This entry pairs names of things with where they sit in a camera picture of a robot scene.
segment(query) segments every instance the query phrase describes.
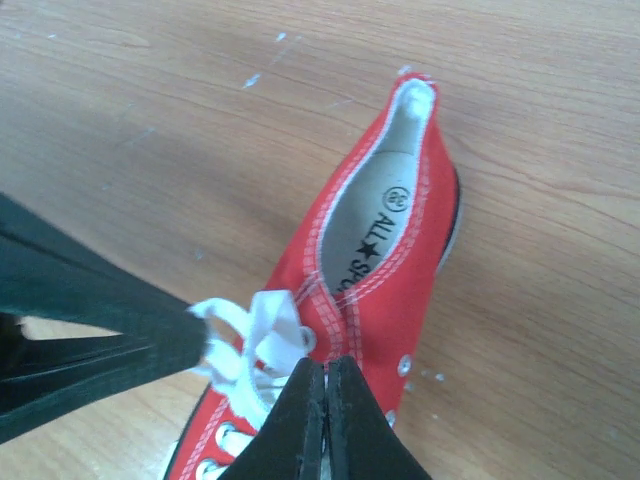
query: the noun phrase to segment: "wooden surface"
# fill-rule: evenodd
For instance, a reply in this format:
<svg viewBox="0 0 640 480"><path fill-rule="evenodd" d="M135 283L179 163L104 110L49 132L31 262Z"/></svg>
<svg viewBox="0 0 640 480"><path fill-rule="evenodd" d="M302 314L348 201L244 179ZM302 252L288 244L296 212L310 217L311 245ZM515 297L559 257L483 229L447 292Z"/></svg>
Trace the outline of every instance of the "wooden surface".
<svg viewBox="0 0 640 480"><path fill-rule="evenodd" d="M246 305L398 70L431 73L465 218L398 435L437 480L637 480L639 20L634 0L4 0L0 190L188 301ZM0 476L153 479L204 385L83 408L1 446Z"/></svg>

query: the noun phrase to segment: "insole logo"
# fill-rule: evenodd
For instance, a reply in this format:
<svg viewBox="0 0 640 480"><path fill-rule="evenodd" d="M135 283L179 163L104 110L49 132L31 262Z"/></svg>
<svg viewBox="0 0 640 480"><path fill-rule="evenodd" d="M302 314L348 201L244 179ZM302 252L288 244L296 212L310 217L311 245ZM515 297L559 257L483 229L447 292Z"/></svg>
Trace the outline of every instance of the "insole logo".
<svg viewBox="0 0 640 480"><path fill-rule="evenodd" d="M382 203L390 212L404 212L409 208L410 195L404 187L392 187L384 192Z"/></svg>
<svg viewBox="0 0 640 480"><path fill-rule="evenodd" d="M371 273L373 267L370 265L372 263L370 260L373 258L373 261L375 261L375 257L380 257L386 253L377 250L378 243L389 240L395 227L396 223L393 220L384 213L378 212L378 218L373 221L367 234L360 240L360 248L355 251L356 258L349 265L349 276L340 281L340 285L336 289L338 292L344 292Z"/></svg>

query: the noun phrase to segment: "metal eyelet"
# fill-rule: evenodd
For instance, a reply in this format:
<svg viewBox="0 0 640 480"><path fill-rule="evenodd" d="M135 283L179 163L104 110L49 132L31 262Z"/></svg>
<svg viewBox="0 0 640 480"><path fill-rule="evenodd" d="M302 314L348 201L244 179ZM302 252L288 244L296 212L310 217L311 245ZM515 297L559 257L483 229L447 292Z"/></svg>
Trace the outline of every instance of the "metal eyelet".
<svg viewBox="0 0 640 480"><path fill-rule="evenodd" d="M396 423L396 412L394 412L393 410L389 410L384 418L387 419L387 423L389 424L389 426L393 428Z"/></svg>
<svg viewBox="0 0 640 480"><path fill-rule="evenodd" d="M404 355L398 363L398 375L406 377L411 371L411 355Z"/></svg>
<svg viewBox="0 0 640 480"><path fill-rule="evenodd" d="M300 327L300 330L302 332L302 342L304 343L305 350L307 351L307 353L310 353L314 348L316 348L316 345L318 343L318 340L316 339L316 333L307 326Z"/></svg>
<svg viewBox="0 0 640 480"><path fill-rule="evenodd" d="M205 473L212 473L220 466L211 458L205 458L200 462L198 468L196 468L196 480L203 480Z"/></svg>

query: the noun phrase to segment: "rubber sole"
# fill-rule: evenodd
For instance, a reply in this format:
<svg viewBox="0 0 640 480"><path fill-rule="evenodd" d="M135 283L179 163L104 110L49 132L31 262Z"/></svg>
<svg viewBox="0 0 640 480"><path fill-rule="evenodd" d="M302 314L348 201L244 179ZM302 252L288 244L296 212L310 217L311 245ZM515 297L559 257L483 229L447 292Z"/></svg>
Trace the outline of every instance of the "rubber sole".
<svg viewBox="0 0 640 480"><path fill-rule="evenodd" d="M440 257L440 262L438 263L438 268L436 269L436 274L440 273L440 270L444 266L445 262L449 258L451 254L451 250L453 250L453 245L456 243L456 239L458 237L458 232L460 230L460 224L462 223L462 186L460 185L460 177L458 176L458 172L454 169L454 173L456 176L456 206L455 206L455 214L453 217L453 222L451 223L451 229L449 230L449 236L447 238L447 243L445 244L444 250L442 251L442 256Z"/></svg>

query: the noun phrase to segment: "star logo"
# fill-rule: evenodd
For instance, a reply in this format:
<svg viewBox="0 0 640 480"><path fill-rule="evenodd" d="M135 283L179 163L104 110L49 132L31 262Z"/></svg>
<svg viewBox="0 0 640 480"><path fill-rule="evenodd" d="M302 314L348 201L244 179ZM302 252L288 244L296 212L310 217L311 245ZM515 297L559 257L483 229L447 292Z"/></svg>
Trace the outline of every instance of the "star logo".
<svg viewBox="0 0 640 480"><path fill-rule="evenodd" d="M365 260L369 260L369 258L374 255L376 257L380 256L380 254L376 252L376 245L378 245L378 242L367 243L364 240L360 240L360 243L362 244L362 247L356 250L356 252L362 253L365 256Z"/></svg>

